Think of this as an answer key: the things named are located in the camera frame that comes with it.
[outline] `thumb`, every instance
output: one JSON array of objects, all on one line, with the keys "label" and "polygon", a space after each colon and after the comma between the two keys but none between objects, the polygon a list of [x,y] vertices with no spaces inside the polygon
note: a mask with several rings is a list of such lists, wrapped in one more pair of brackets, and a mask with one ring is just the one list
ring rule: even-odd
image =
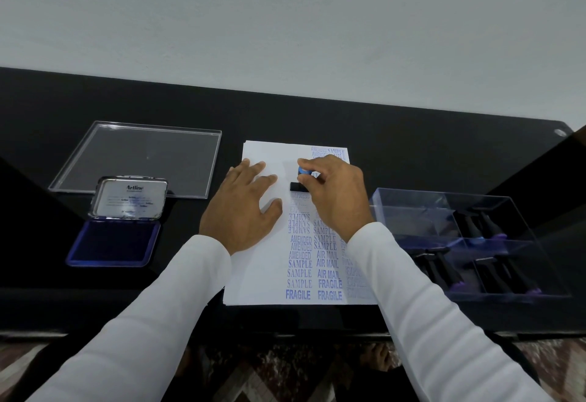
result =
[{"label": "thumb", "polygon": [[299,174],[297,176],[297,180],[299,183],[305,186],[305,189],[309,191],[311,197],[317,195],[320,191],[320,188],[323,187],[323,184],[321,184],[319,180],[313,175]]},{"label": "thumb", "polygon": [[267,226],[267,233],[273,229],[279,217],[283,213],[283,200],[281,199],[274,199],[271,205],[263,214],[264,224]]}]

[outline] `ink pad lid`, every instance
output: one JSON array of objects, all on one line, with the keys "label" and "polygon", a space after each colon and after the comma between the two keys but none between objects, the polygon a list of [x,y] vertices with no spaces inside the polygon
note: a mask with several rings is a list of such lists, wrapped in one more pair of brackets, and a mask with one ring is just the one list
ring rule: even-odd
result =
[{"label": "ink pad lid", "polygon": [[98,219],[157,220],[163,213],[167,180],[106,176],[98,180],[89,215]]}]

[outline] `person's left arm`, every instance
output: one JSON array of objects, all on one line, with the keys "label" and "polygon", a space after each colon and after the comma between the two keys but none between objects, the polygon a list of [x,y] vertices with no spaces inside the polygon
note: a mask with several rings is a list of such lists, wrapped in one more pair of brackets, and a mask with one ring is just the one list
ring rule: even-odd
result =
[{"label": "person's left arm", "polygon": [[259,242],[282,214],[259,200],[276,176],[244,160],[231,168],[201,217],[199,232],[165,271],[29,401],[159,401],[209,300],[230,278],[230,256]]}]

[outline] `stack of paper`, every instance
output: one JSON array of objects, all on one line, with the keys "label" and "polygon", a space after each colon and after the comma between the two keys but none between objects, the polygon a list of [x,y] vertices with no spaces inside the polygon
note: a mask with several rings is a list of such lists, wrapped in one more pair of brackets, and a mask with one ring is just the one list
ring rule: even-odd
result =
[{"label": "stack of paper", "polygon": [[267,163],[261,175],[278,175],[261,208],[281,198],[283,215],[260,243],[232,256],[226,305],[376,304],[362,272],[346,257],[346,244],[321,221],[309,193],[289,190],[297,182],[298,158],[327,154],[350,162],[346,148],[244,143],[243,158]]}]

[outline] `person's right arm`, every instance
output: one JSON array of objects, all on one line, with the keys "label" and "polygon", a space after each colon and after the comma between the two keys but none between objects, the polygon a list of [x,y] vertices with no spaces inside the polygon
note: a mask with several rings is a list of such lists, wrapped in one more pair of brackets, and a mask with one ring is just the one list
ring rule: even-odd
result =
[{"label": "person's right arm", "polygon": [[362,171],[328,155],[299,159],[319,216],[348,243],[370,283],[422,401],[551,401],[515,361],[421,273],[389,230],[373,222]]}]

